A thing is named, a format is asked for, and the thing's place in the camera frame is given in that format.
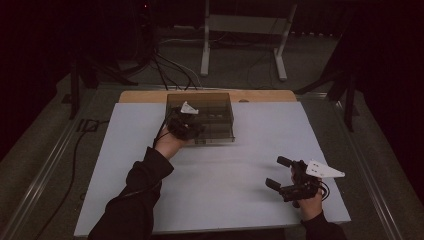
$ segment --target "white metal frame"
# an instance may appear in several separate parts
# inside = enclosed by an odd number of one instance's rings
[[[207,76],[209,73],[209,32],[244,32],[261,34],[281,34],[281,42],[278,48],[274,49],[274,58],[277,66],[278,77],[281,81],[287,80],[286,69],[282,58],[284,46],[290,32],[297,4],[290,8],[289,16],[286,19],[262,18],[262,17],[244,17],[210,14],[209,0],[205,0],[205,38],[203,45],[202,65],[200,75]]]

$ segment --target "metal bar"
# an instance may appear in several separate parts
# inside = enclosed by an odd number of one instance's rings
[[[200,75],[207,76],[209,72],[209,0],[205,1],[205,39],[203,43],[202,63],[200,66]]]
[[[91,102],[92,97],[94,96],[94,90],[88,90],[89,99],[87,103]],[[60,162],[62,154],[66,150],[66,147],[69,144],[71,137],[73,136],[75,129],[81,119],[84,110],[87,108],[85,105],[76,115],[75,119],[70,121],[65,129],[62,131],[58,141],[53,147],[50,155],[47,157],[44,165],[41,167],[37,176],[32,181],[31,185],[28,187],[23,199],[19,203],[17,209],[13,213],[11,219],[5,227],[5,230],[0,235],[1,240],[12,240],[20,232],[20,229],[28,220],[32,210],[37,204],[38,199],[44,191],[45,186],[52,173],[54,172],[57,164]]]
[[[286,22],[284,18],[210,14],[209,30],[281,35],[285,31]]]
[[[364,180],[365,187],[367,188],[371,200],[374,203],[374,207],[377,211],[378,216],[380,217],[380,221],[387,233],[388,238],[390,240],[402,240],[402,234],[400,233],[400,230],[392,216],[392,213],[390,212],[386,199],[384,198],[383,194],[380,191],[380,188],[378,187],[377,182],[374,179],[374,176],[372,174],[372,171],[370,170],[365,156],[361,152],[355,139],[353,139],[352,133],[350,133],[345,127],[343,121],[342,104],[340,102],[337,102],[332,106],[334,112],[336,113],[341,129],[353,149],[355,158],[357,160],[356,163],[359,168],[359,173],[361,174],[362,179]]]
[[[292,25],[292,22],[293,22],[293,18],[294,18],[294,14],[296,12],[296,8],[297,8],[297,4],[293,4],[291,6],[289,16],[287,17],[287,21],[286,21],[286,24],[284,26],[284,31],[281,34],[280,46],[278,48],[274,49],[275,64],[277,66],[278,78],[280,79],[280,81],[286,81],[287,80],[287,73],[286,73],[286,69],[284,67],[282,55],[283,55],[284,47],[285,47],[286,42],[287,42],[287,38],[288,38],[289,33],[290,33],[290,28],[291,28],[291,25]]]

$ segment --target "black device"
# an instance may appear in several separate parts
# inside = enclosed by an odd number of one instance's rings
[[[317,177],[306,174],[306,168],[308,165],[306,165],[303,160],[293,161],[279,156],[277,163],[288,168],[292,168],[294,184],[291,186],[281,187],[280,183],[270,178],[266,179],[265,184],[267,187],[277,191],[283,197],[284,202],[293,201],[293,206],[299,207],[297,200],[314,197],[318,192],[318,189],[323,190],[323,200],[328,196],[328,187],[327,189],[322,187],[321,183],[324,183]]]
[[[206,128],[196,119],[196,115],[182,113],[181,107],[172,109],[166,125],[170,133],[184,141],[197,138]]]

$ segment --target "person's hand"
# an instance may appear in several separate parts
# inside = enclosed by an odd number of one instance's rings
[[[317,194],[313,198],[297,200],[300,206],[300,213],[303,221],[308,221],[322,212],[322,190],[318,189]]]
[[[170,160],[187,142],[176,138],[165,127],[159,134],[155,149]]]

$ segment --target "person's arm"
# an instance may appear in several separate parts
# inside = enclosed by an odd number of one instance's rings
[[[163,137],[155,148],[147,148],[144,160],[134,163],[127,175],[126,187],[106,205],[104,214],[88,239],[143,240],[150,237],[153,207],[160,197],[161,181],[173,171],[168,160],[185,144],[172,134],[167,134],[166,129],[161,134]],[[129,196],[137,191],[142,193]]]
[[[307,240],[345,240],[343,229],[325,219],[322,210],[321,191],[313,198],[297,201],[300,206],[302,225],[306,228]]]

